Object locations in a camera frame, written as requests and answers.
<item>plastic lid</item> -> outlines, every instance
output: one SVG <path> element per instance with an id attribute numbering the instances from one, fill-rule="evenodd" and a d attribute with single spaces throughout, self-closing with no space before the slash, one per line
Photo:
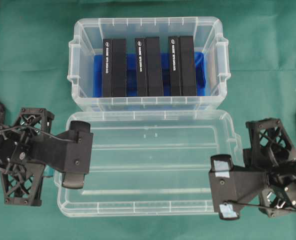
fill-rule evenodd
<path id="1" fill-rule="evenodd" d="M 212 214 L 210 156 L 242 165 L 230 115 L 214 111 L 77 112 L 94 133 L 84 188 L 59 188 L 69 217 Z"/>

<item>black mechanical part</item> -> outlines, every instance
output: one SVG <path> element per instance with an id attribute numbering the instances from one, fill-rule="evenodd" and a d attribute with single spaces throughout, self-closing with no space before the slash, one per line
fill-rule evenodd
<path id="1" fill-rule="evenodd" d="M 137 95 L 139 97 L 147 97 L 149 94 L 145 38 L 136 38 L 134 44 L 136 49 Z"/>
<path id="2" fill-rule="evenodd" d="M 168 47 L 171 96 L 182 96 L 181 54 L 179 37 L 168 37 Z"/>
<path id="3" fill-rule="evenodd" d="M 211 157 L 209 172 L 214 211 L 236 220 L 243 207 L 255 207 L 273 218 L 296 213 L 296 149 L 279 119 L 247 122 L 251 148 L 244 149 L 245 167 L 230 155 Z M 249 204 L 258 196 L 259 205 Z"/>
<path id="4" fill-rule="evenodd" d="M 80 189 L 89 173 L 90 125 L 71 121 L 51 135 L 54 115 L 45 108 L 22 108 L 13 126 L 0 124 L 0 176 L 5 204 L 40 206 L 46 165 L 63 174 L 62 186 Z"/>
<path id="5" fill-rule="evenodd" d="M 159 37 L 146 37 L 145 43 L 149 96 L 164 96 Z"/>
<path id="6" fill-rule="evenodd" d="M 180 36 L 182 95 L 197 96 L 193 36 Z"/>
<path id="7" fill-rule="evenodd" d="M 112 40 L 112 97 L 127 96 L 127 42 Z"/>

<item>blue foam insert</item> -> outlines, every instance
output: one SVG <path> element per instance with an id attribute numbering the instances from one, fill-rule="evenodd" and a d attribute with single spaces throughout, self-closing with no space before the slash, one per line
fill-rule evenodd
<path id="1" fill-rule="evenodd" d="M 127 96 L 137 96 L 137 75 L 136 75 L 136 55 L 127 54 Z M 196 66 L 196 81 L 198 96 L 205 96 L 205 61 L 203 53 L 195 52 L 194 61 Z M 161 54 L 163 92 L 165 96 L 170 96 L 170 74 L 169 74 L 169 54 Z M 102 96 L 102 55 L 94 56 L 94 74 L 93 74 L 93 97 Z"/>

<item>robotic arm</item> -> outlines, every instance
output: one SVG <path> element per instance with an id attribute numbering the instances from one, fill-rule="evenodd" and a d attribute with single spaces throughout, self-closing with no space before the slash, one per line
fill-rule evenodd
<path id="1" fill-rule="evenodd" d="M 22 108 L 13 126 L 7 126 L 0 104 L 0 177 L 5 204 L 40 206 L 46 165 L 63 174 L 63 187 L 83 187 L 91 159 L 90 125 L 72 121 L 68 131 L 54 136 L 50 134 L 53 120 L 45 108 Z"/>
<path id="2" fill-rule="evenodd" d="M 236 220 L 242 208 L 257 207 L 268 217 L 296 213 L 296 149 L 279 119 L 246 123 L 251 148 L 243 150 L 245 167 L 231 156 L 211 157 L 210 187 L 215 212 Z M 258 196 L 259 205 L 249 204 Z"/>

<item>label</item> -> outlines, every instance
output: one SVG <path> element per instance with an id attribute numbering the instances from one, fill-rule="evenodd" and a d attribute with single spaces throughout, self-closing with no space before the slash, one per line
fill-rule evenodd
<path id="1" fill-rule="evenodd" d="M 106 42 L 105 62 L 106 62 L 106 74 L 109 73 L 109 43 Z"/>
<path id="2" fill-rule="evenodd" d="M 139 55 L 139 71 L 142 72 L 142 53 L 141 53 L 141 46 L 142 46 L 142 43 L 141 41 L 138 41 L 138 55 Z"/>
<path id="3" fill-rule="evenodd" d="M 171 44 L 172 44 L 172 65 L 173 65 L 173 70 L 176 71 L 176 51 L 175 51 L 175 40 L 171 39 Z"/>

